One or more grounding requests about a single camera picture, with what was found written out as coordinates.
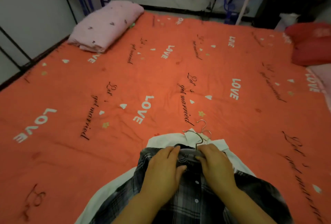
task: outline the folded pink blanket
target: folded pink blanket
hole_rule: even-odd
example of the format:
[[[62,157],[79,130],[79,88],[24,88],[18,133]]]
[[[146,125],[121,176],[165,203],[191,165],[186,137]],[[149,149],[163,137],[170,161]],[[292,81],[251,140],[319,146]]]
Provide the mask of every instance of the folded pink blanket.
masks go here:
[[[142,13],[143,7],[131,1],[111,1],[79,22],[68,43],[103,53]]]

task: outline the orange quilt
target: orange quilt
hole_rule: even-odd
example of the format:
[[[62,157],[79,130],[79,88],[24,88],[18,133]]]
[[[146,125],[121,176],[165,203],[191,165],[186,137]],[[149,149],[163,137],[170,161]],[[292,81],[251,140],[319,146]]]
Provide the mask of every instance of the orange quilt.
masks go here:
[[[296,223],[329,223],[331,114],[292,49],[272,30],[147,12],[105,54],[62,44],[0,93],[0,223],[74,223],[149,138],[200,119]]]

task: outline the floor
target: floor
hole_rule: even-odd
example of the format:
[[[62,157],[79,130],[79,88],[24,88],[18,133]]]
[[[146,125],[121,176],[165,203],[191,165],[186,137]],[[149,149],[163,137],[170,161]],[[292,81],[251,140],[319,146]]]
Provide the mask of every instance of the floor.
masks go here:
[[[181,17],[181,18],[193,18],[193,19],[198,19],[200,20],[201,17],[195,16],[195,15],[190,15],[190,14],[182,14],[182,13],[173,13],[173,12],[159,12],[159,11],[151,11],[151,10],[146,10],[151,13],[159,14],[159,15],[171,15],[175,17]],[[219,18],[210,18],[209,21],[216,21],[220,23],[224,23],[224,19],[219,19]],[[251,22],[241,22],[240,25],[245,25],[245,26],[251,26]]]

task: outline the clothes hanger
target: clothes hanger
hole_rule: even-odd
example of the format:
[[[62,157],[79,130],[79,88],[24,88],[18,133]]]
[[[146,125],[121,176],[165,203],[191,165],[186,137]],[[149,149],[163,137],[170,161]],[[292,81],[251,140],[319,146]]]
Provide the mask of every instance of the clothes hanger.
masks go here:
[[[211,133],[209,130],[204,130],[204,128],[207,126],[207,122],[206,122],[205,120],[201,119],[201,120],[197,121],[197,123],[199,123],[200,121],[204,121],[204,122],[205,122],[205,126],[202,128],[201,133],[203,133],[203,132],[205,132],[205,131],[208,131],[208,132],[210,133],[210,137],[212,137],[212,133]],[[184,133],[192,132],[192,133],[197,134],[197,135],[200,137],[201,142],[197,142],[197,143],[195,144],[195,149],[182,148],[182,149],[179,151],[179,153],[180,153],[180,154],[193,154],[193,155],[195,155],[195,156],[205,157],[205,155],[204,155],[203,153],[201,153],[201,152],[197,149],[198,144],[202,144],[202,143],[204,142],[205,139],[203,139],[203,138],[200,136],[200,134],[198,134],[196,131],[187,130],[187,131],[183,131],[183,132],[184,132]]]

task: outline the forearm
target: forearm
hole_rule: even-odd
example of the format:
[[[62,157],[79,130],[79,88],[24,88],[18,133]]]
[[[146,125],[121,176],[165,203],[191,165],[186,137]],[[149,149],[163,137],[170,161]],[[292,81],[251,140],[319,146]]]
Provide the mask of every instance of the forearm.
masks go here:
[[[160,207],[141,194],[135,195],[112,224],[150,224]]]
[[[276,224],[245,192],[240,189],[220,196],[239,224]]]

